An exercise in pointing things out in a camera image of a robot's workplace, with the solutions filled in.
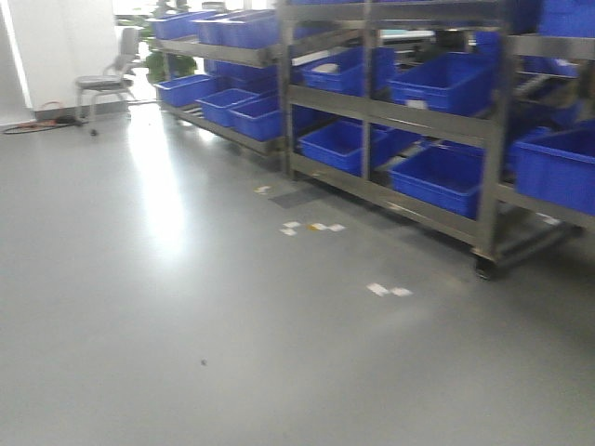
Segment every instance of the rack caster wheel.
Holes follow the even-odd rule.
[[[498,266],[492,260],[483,257],[475,258],[475,274],[484,281],[492,281],[496,278]]]

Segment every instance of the black cable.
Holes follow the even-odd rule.
[[[56,130],[57,128],[72,127],[78,124],[55,124],[47,126],[21,126],[15,125],[14,127],[7,128],[2,131],[3,135],[25,135],[27,133],[46,132],[48,130]]]

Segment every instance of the paper scrap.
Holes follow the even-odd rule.
[[[412,295],[413,293],[406,288],[393,288],[390,290],[391,293],[397,295],[398,297],[407,297],[408,295]]]
[[[312,225],[309,225],[308,228],[311,230],[328,230],[328,227],[326,225],[323,225],[322,223],[314,223]]]
[[[289,236],[294,236],[297,234],[297,232],[295,232],[294,230],[292,230],[291,228],[284,228],[282,230],[279,230],[280,232],[282,232],[285,235],[289,235]]]
[[[554,225],[557,225],[558,223],[560,223],[560,220],[557,219],[557,218],[554,218],[552,216],[548,216],[548,217],[546,217],[546,218],[543,219],[543,222],[546,225],[554,226]]]
[[[339,225],[338,223],[334,224],[333,226],[328,227],[333,232],[339,232],[340,230],[344,230],[345,227],[343,225]]]
[[[378,283],[370,283],[366,286],[368,290],[370,290],[375,295],[387,295],[390,291],[387,290],[384,286]]]
[[[271,188],[271,186],[260,186],[259,188],[254,189],[254,192],[265,194]]]

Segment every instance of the rack shelf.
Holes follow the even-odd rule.
[[[269,46],[260,49],[236,48],[234,46],[200,44],[195,38],[157,40],[156,46],[165,53],[225,60],[257,68],[267,67],[273,64],[279,52],[278,46]]]
[[[512,53],[519,56],[595,59],[595,39],[528,34],[509,36],[509,42]]]
[[[397,191],[355,177],[297,153],[291,154],[291,167],[308,177],[335,186],[355,196],[422,223],[468,244],[475,242],[477,222]]]
[[[452,23],[457,26],[493,26],[499,17],[498,0],[461,0],[448,2],[351,3],[341,5],[297,5],[279,7],[286,21],[342,21],[345,27],[372,28],[420,26]]]
[[[354,30],[334,30],[304,37],[296,41],[294,57],[322,51],[341,45],[360,36]],[[223,60],[256,68],[268,67],[281,57],[281,44],[266,48],[250,49],[234,46],[218,46],[199,43],[194,37],[176,40],[155,40],[156,47],[165,53],[192,56],[195,58]]]
[[[475,147],[485,147],[485,141],[494,127],[494,123],[489,120],[420,110],[392,102],[341,95],[300,85],[289,86],[287,95],[291,103],[303,107],[354,119],[368,119],[375,124],[389,125]]]
[[[179,119],[192,123],[200,128],[203,128],[204,130],[208,130],[215,135],[226,138],[231,142],[235,142],[236,144],[246,147],[251,151],[255,151],[261,155],[270,155],[273,152],[282,149],[284,146],[283,138],[271,139],[269,141],[258,141],[238,133],[232,128],[224,127],[223,125],[207,121],[205,118],[203,118],[203,114],[199,106],[189,105],[178,108],[162,102],[161,108],[177,116]]]
[[[544,202],[528,195],[522,195],[508,184],[498,185],[497,197],[498,200],[504,203],[514,204],[515,206],[538,214],[552,216],[580,228],[595,230],[595,216],[590,216],[589,214],[584,214],[554,203]]]

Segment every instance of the plastic crate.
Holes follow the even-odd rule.
[[[198,99],[203,108],[203,116],[207,121],[217,123],[226,127],[233,126],[231,109],[238,107],[250,100],[254,100],[258,95],[249,91],[231,88],[216,93],[206,98]]]
[[[222,79],[206,74],[179,77],[155,86],[159,97],[174,107],[192,104],[195,100],[217,93],[222,88]]]
[[[259,95],[276,94],[278,91],[278,80],[276,77],[267,77],[265,79],[256,79],[254,81],[246,81],[238,79],[237,77],[228,77],[228,83],[231,88],[239,88],[240,90],[258,93]]]
[[[299,139],[304,156],[331,165],[352,175],[362,174],[364,131],[360,124],[340,120]],[[396,129],[374,128],[372,131],[372,168],[410,146],[420,136]]]
[[[522,142],[530,141],[533,138],[543,137],[551,133],[551,129],[549,127],[536,127],[529,132],[525,133],[519,138],[516,138],[512,143],[509,144],[506,157],[504,162],[504,170],[509,173],[516,173],[517,171],[517,163],[519,160],[519,144]]]
[[[221,21],[223,45],[256,49],[279,42],[280,26],[275,11],[251,12],[245,16]]]
[[[539,33],[562,37],[595,37],[595,2],[545,0]]]
[[[537,28],[543,0],[514,0],[515,15],[512,19],[514,33],[528,33]]]
[[[224,45],[221,22],[253,14],[254,12],[257,11],[235,11],[225,14],[217,14],[205,19],[193,20],[196,37],[202,44]]]
[[[278,138],[283,133],[283,114],[276,96],[251,100],[232,109],[231,115],[238,132],[259,141]],[[294,106],[293,118],[294,128],[299,130],[313,125],[318,114],[314,109]]]
[[[155,37],[162,40],[179,39],[194,34],[193,20],[206,19],[217,14],[216,11],[182,12],[181,14],[148,19]]]
[[[374,54],[374,89],[389,84],[396,73],[395,53],[392,48],[376,48]],[[316,67],[326,63],[338,65],[338,72],[317,72]],[[301,69],[307,86],[346,95],[361,96],[364,93],[364,49],[361,46],[343,51],[327,58],[307,63]]]
[[[233,127],[258,141],[278,138],[282,134],[283,114],[279,98],[252,100],[231,110]]]
[[[483,158],[431,146],[390,170],[392,188],[467,218],[477,216]]]
[[[519,193],[595,215],[595,129],[519,143]]]
[[[486,56],[447,53],[390,81],[398,104],[465,116],[490,105],[494,61]]]

